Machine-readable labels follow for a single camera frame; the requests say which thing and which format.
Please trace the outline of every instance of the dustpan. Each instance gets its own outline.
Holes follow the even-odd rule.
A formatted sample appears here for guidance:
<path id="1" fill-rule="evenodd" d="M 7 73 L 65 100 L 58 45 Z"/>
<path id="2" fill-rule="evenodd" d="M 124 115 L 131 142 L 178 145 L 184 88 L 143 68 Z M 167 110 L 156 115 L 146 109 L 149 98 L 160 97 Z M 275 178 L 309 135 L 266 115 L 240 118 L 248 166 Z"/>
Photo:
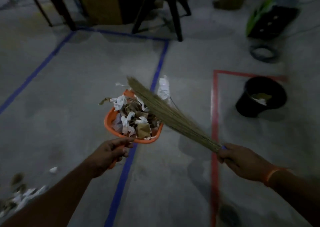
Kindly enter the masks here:
<path id="1" fill-rule="evenodd" d="M 131 97 L 134 98 L 134 92 L 127 90 L 123 93 L 126 97 Z M 115 131 L 112 127 L 112 122 L 116 119 L 117 114 L 119 113 L 119 111 L 115 111 L 115 108 L 113 107 L 109 113 L 106 115 L 106 117 L 104 118 L 104 126 L 106 127 L 106 129 L 111 132 L 113 135 L 120 137 L 120 138 L 125 138 L 126 136 L 122 135 L 121 133 L 118 133 L 117 131 Z M 134 142 L 135 143 L 142 143 L 142 144 L 149 144 L 149 143 L 153 143 L 154 141 L 156 141 L 161 133 L 163 127 L 163 123 L 160 123 L 158 131 L 155 135 L 155 138 L 150 139 L 150 140 L 144 140 L 144 139 L 135 139 Z"/>

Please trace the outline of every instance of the grass broom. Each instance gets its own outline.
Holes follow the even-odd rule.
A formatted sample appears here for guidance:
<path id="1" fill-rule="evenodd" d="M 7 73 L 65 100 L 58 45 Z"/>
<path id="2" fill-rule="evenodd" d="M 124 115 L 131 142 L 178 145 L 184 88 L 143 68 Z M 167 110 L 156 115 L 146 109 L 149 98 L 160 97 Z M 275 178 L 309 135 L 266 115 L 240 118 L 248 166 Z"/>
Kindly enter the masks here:
<path id="1" fill-rule="evenodd" d="M 212 152 L 218 152 L 220 144 L 214 142 L 208 137 L 194 122 L 188 119 L 179 110 L 170 107 L 159 96 L 153 94 L 149 89 L 144 87 L 137 79 L 127 77 L 128 85 L 134 93 L 142 99 L 149 110 L 165 125 L 174 131 L 194 140 Z"/>

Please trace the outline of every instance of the concrete floor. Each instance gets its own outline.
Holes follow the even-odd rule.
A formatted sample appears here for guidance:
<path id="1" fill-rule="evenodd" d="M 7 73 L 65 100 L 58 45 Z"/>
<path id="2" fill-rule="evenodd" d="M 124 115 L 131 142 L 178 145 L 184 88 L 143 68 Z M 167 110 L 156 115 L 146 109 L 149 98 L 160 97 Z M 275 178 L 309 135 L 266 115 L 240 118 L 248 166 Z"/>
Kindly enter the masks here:
<path id="1" fill-rule="evenodd" d="M 54 23 L 54 9 L 41 0 Z M 75 20 L 72 0 L 65 0 Z M 160 76 L 167 75 L 177 106 L 211 134 L 211 94 L 214 70 L 259 75 L 284 75 L 286 105 L 258 119 L 240 116 L 234 104 L 248 78 L 218 75 L 219 139 L 249 147 L 274 164 L 318 182 L 320 114 L 317 106 L 319 5 L 301 0 L 300 16 L 284 36 L 273 42 L 281 53 L 276 64 L 261 63 L 248 53 L 251 41 L 244 28 L 262 0 L 246 0 L 238 11 L 215 10 L 212 0 L 189 0 L 192 16 L 181 18 L 184 41 L 170 42 Z M 175 39 L 168 7 L 142 24 L 143 34 Z M 47 26 L 30 0 L 0 11 L 0 104 L 25 81 L 69 34 L 66 26 Z M 132 25 L 97 26 L 130 32 Z M 53 185 L 103 141 L 113 136 L 103 126 L 111 105 L 98 106 L 106 96 L 118 96 L 126 75 L 150 86 L 164 43 L 77 31 L 60 52 L 0 115 L 0 198 L 8 197 L 13 174 L 23 171 L 30 187 Z M 124 161 L 94 179 L 69 226 L 102 226 Z M 48 170 L 60 171 L 50 175 Z M 211 223 L 211 153 L 164 127 L 153 144 L 137 148 L 114 226 L 209 226 Z M 219 167 L 221 202 L 232 205 L 242 226 L 308 226 L 272 190 L 238 178 Z M 224 226 L 218 219 L 217 226 Z"/>

